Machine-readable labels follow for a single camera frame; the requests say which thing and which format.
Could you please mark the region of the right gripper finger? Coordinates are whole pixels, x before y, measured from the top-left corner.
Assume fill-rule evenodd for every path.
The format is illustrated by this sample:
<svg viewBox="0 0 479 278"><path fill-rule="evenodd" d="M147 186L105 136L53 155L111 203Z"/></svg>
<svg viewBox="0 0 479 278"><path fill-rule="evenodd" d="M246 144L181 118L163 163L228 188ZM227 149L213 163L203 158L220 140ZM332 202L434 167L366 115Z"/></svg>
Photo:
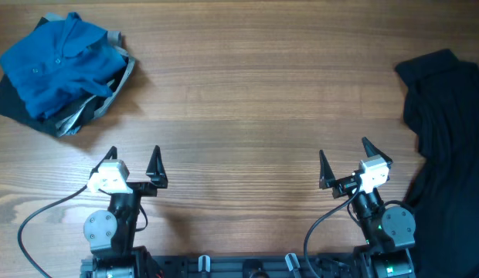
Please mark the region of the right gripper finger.
<svg viewBox="0 0 479 278"><path fill-rule="evenodd" d="M379 155L384 159L387 165L392 165L393 160L388 155L380 151L367 137L362 138L362 144L368 158Z"/></svg>
<svg viewBox="0 0 479 278"><path fill-rule="evenodd" d="M333 171L331 170L331 166L326 158L324 152L322 150L319 151L320 157L320 177L319 177L319 188L327 189L332 188L335 184L335 176Z"/></svg>

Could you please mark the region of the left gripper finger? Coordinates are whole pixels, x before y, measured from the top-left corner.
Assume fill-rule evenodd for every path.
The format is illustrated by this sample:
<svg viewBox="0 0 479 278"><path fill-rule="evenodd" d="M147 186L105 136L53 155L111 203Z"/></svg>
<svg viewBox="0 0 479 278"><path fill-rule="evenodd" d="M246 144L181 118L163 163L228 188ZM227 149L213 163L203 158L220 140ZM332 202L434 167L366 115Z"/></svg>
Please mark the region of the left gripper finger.
<svg viewBox="0 0 479 278"><path fill-rule="evenodd" d="M165 173L165 168L161 158L161 149L158 145L155 145L154 150L152 151L146 175L150 178L151 183L157 188L168 187L168 177Z"/></svg>
<svg viewBox="0 0 479 278"><path fill-rule="evenodd" d="M91 174L98 172L98 168L105 160L112 160L117 159L117 148L112 146L109 151L105 154L105 156L100 160L100 162L91 170Z"/></svg>

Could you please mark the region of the black t-shirt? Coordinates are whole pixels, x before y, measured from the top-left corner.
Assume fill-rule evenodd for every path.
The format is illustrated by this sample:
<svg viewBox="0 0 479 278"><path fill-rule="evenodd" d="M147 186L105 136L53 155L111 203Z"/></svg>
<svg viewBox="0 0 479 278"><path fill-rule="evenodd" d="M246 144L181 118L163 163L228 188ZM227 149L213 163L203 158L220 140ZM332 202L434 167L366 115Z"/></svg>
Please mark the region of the black t-shirt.
<svg viewBox="0 0 479 278"><path fill-rule="evenodd" d="M418 277L479 277L479 66L451 50L396 65L405 124L425 162L405 201L415 211Z"/></svg>

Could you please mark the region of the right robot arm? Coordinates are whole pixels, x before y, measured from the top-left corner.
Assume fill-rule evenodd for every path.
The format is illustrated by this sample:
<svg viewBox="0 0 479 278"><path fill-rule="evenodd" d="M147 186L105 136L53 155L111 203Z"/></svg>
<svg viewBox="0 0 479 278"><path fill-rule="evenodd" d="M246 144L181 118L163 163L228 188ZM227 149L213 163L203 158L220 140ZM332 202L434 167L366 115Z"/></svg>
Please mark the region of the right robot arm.
<svg viewBox="0 0 479 278"><path fill-rule="evenodd" d="M331 189L333 198L353 209L352 218L365 238L345 259L342 275L350 277L414 277L409 250L415 246L416 222L413 210L401 201L384 202L378 187L389 180L392 159L366 137L362 138L366 158L358 169L336 178L323 151L320 157L319 188Z"/></svg>

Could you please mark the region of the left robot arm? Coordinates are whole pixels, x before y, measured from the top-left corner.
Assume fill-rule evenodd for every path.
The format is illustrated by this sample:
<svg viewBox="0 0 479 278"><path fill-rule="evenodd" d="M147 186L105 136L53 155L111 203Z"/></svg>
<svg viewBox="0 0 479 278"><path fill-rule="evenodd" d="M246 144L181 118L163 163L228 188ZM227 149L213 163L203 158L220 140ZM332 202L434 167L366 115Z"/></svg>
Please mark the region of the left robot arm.
<svg viewBox="0 0 479 278"><path fill-rule="evenodd" d="M134 246L143 212L141 199L155 197L168 187L158 145L152 151L146 170L148 181L128 181L129 170L112 147L93 168L87 188L110 196L105 210L92 213L84 223L83 234L90 244L92 266L84 277L163 277L164 270L144 246Z"/></svg>

